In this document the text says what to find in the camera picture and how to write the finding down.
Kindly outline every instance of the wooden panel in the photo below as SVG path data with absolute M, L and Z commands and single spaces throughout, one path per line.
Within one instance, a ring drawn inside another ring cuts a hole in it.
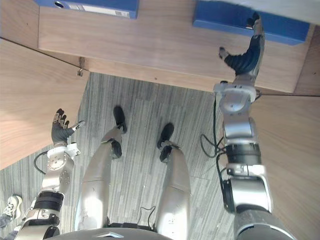
M 320 24 L 320 1 L 318 0 L 224 0 L 224 2 L 244 5 L 258 11 L 307 23 Z
M 274 213 L 297 239 L 320 236 L 320 97 L 264 96 L 252 105 Z
M 79 66 L 79 57 L 38 49 L 39 6 L 33 0 L 1 0 L 0 37 Z
M 192 0 L 141 0 L 137 20 L 41 7 L 39 48 L 215 82 L 233 80 L 234 72 L 218 58 L 218 49 L 243 53 L 250 38 L 192 27 L 194 6 Z M 297 46 L 266 42 L 257 86 L 293 92 L 308 46 L 309 38 Z M 107 67 L 100 72 L 112 74 Z
M 222 79 L 191 75 L 176 71 L 133 65 L 122 62 L 107 61 L 97 58 L 86 58 L 85 69 L 90 72 L 109 74 L 124 78 L 166 84 L 189 89 L 212 92 L 213 86 Z
M 0 169 L 50 144 L 53 114 L 75 122 L 88 72 L 0 40 Z
M 320 26 L 316 26 L 295 93 L 320 95 Z

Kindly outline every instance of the sneaker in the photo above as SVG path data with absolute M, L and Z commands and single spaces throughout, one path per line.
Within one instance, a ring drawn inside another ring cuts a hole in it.
M 158 149 L 161 149 L 161 143 L 163 143 L 163 142 L 165 142 L 167 140 L 170 140 L 172 134 L 174 133 L 174 130 L 175 130 L 175 127 L 171 122 L 167 123 L 164 126 L 164 128 L 163 128 L 163 130 L 161 132 L 160 139 L 156 144 Z
M 20 217 L 21 209 L 20 205 L 22 203 L 22 198 L 18 195 L 12 195 L 8 198 L 7 206 L 3 210 L 3 214 L 11 217 L 11 220 L 15 220 Z
M 127 132 L 127 124 L 126 124 L 126 117 L 122 107 L 117 105 L 113 109 L 113 116 L 115 119 L 115 123 L 120 129 L 122 127 L 122 133 L 125 134 Z

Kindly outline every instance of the black cable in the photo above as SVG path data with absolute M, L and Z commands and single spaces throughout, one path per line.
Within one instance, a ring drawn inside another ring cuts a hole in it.
M 220 182 L 221 191 L 222 191 L 222 194 L 224 194 L 224 186 L 223 186 L 223 180 L 222 180 L 222 175 L 221 175 L 221 173 L 225 170 L 225 168 L 224 168 L 222 171 L 220 171 L 220 167 L 219 167 L 219 159 L 220 159 L 220 156 L 221 156 L 222 154 L 225 154 L 225 152 L 224 152 L 224 153 L 220 153 L 220 154 L 218 154 L 218 155 L 216 156 L 216 158 L 215 158 L 215 166 L 216 166 L 216 169 L 217 169 L 217 171 L 218 171 L 218 176 L 219 176 L 219 182 Z
M 152 213 L 156 210 L 156 206 L 152 206 L 152 207 L 150 207 L 150 208 L 145 208 L 145 207 L 141 206 L 141 207 L 140 207 L 140 213 L 139 213 L 138 222 L 136 223 L 137 225 L 139 224 L 139 222 L 140 222 L 140 220 L 141 220 L 142 209 L 147 210 L 147 211 L 152 210 L 152 211 L 150 212 L 150 214 L 149 214 L 149 217 L 148 217 L 148 227 L 151 229 L 151 226 L 150 226 L 150 217 L 151 217 Z
M 41 155 L 45 155 L 45 154 L 47 154 L 47 153 L 48 153 L 48 151 L 44 151 L 44 152 L 38 154 L 38 155 L 35 157 L 35 159 L 33 160 L 33 166 L 35 167 L 35 169 L 36 169 L 38 172 L 42 173 L 43 175 L 46 175 L 46 173 L 45 173 L 44 171 L 42 171 L 40 168 L 38 168 L 38 166 L 37 166 L 37 160 L 38 160 L 38 158 L 39 158 Z
M 204 152 L 204 154 L 208 157 L 208 158 L 215 158 L 217 156 L 218 153 L 220 152 L 224 152 L 224 147 L 220 148 L 219 144 L 222 142 L 222 140 L 224 139 L 223 137 L 219 140 L 219 142 L 217 143 L 217 134 L 216 134 L 216 109 L 217 109 L 217 98 L 216 96 L 214 96 L 214 102 L 213 102 L 213 142 L 209 140 L 209 138 L 205 135 L 205 134 L 201 134 L 200 135 L 200 145 L 201 145 L 201 149 Z M 203 138 L 214 147 L 214 155 L 210 155 L 204 148 L 204 143 L 203 143 Z

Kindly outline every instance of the white sneaker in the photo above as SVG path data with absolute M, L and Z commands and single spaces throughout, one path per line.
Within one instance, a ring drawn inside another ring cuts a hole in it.
M 11 220 L 15 220 L 21 216 L 20 205 L 22 198 L 18 195 L 12 195 L 8 198 L 7 206 L 3 210 L 3 214 L 11 217 Z

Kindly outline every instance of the gray carpet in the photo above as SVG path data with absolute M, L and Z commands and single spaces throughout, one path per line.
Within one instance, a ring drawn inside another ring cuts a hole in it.
M 123 107 L 128 131 L 122 139 L 122 157 L 112 163 L 109 197 L 111 222 L 136 223 L 140 206 L 150 208 L 158 205 L 166 165 L 159 161 L 160 151 L 156 148 L 156 142 L 163 126 L 172 122 L 175 130 L 171 140 L 181 146 L 190 173 L 190 239 L 233 239 L 233 216 L 223 207 L 215 159 L 205 156 L 199 142 L 201 133 L 206 133 L 210 138 L 213 136 L 213 95 L 98 73 L 90 75 L 79 109 L 78 118 L 85 120 L 86 125 L 72 137 L 78 143 L 81 155 L 75 160 L 72 185 L 62 208 L 61 231 L 67 233 L 73 230 L 82 177 L 104 133 L 115 125 L 115 105 Z M 33 159 L 36 154 L 48 149 L 50 146 L 0 171 L 1 209 L 12 193 L 23 197 L 22 211 L 28 208 L 43 178 L 34 169 Z M 39 160 L 41 168 L 45 167 L 45 158 Z M 149 212 L 142 212 L 140 224 L 147 224 L 148 215 Z M 0 230 L 0 236 L 5 236 L 20 220 Z

